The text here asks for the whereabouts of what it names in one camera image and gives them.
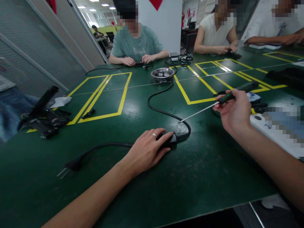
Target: ceiling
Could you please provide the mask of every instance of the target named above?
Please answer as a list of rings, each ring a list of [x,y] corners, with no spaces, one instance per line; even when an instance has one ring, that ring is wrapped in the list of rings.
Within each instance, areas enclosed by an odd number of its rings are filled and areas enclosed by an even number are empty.
[[[97,12],[116,12],[109,7],[114,7],[113,0],[99,0],[99,2],[91,2],[90,0],[74,0],[77,6],[84,6],[85,9],[79,9],[82,13],[91,12],[90,9],[95,9]]]

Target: red sign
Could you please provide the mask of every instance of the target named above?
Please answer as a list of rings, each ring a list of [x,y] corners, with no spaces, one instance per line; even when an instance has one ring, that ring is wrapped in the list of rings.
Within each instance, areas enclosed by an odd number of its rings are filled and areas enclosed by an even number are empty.
[[[162,4],[162,0],[150,0],[154,8],[158,11],[159,7]]]
[[[46,0],[46,1],[49,4],[49,6],[52,8],[54,13],[57,14],[56,13],[56,0]]]

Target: hand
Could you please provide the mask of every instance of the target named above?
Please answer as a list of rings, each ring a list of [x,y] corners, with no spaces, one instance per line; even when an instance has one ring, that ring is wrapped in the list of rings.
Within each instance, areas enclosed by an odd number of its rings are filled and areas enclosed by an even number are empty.
[[[302,34],[299,39],[298,39],[298,43],[301,43],[302,41],[304,41],[304,34]]]
[[[290,34],[286,36],[279,37],[280,43],[284,45],[290,45],[292,43],[297,42],[297,40],[301,37],[300,34]]]
[[[158,152],[159,148],[173,135],[172,132],[163,135],[159,140],[156,140],[156,137],[152,134],[159,136],[165,131],[163,128],[145,131],[121,160],[132,169],[133,177],[156,165],[165,153],[171,150],[170,148],[162,148]]]
[[[134,59],[132,59],[131,57],[127,57],[127,58],[122,58],[122,63],[129,66],[129,67],[132,67],[132,66],[135,66],[135,61]]]
[[[229,134],[237,133],[241,129],[250,127],[251,104],[245,91],[234,89],[232,94],[235,100],[230,100],[224,104],[216,104],[213,110],[220,112],[223,127]]]
[[[146,63],[146,64],[149,64],[150,62],[154,62],[155,60],[156,60],[155,55],[147,55],[147,54],[145,54],[142,57],[142,62]]]
[[[233,51],[233,52],[237,52],[238,48],[234,45],[230,45],[230,49]]]
[[[229,48],[229,46],[217,46],[215,47],[215,53],[218,55],[226,54]]]

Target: computer monitor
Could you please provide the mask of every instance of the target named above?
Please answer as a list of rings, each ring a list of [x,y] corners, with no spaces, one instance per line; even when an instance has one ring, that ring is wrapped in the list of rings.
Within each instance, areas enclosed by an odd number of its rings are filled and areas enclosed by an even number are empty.
[[[188,29],[195,29],[195,24],[196,24],[196,22],[189,23]]]
[[[187,26],[189,26],[189,24],[191,23],[191,19],[192,19],[192,17],[188,18]]]

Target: chair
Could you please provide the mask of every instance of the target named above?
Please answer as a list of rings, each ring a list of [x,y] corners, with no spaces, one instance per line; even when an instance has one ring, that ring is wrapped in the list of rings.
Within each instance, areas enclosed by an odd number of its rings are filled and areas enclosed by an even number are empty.
[[[187,39],[186,39],[186,52],[187,53],[194,52],[194,44],[195,44],[196,37],[197,37],[197,33],[187,34]]]
[[[111,43],[114,41],[114,32],[106,32]]]

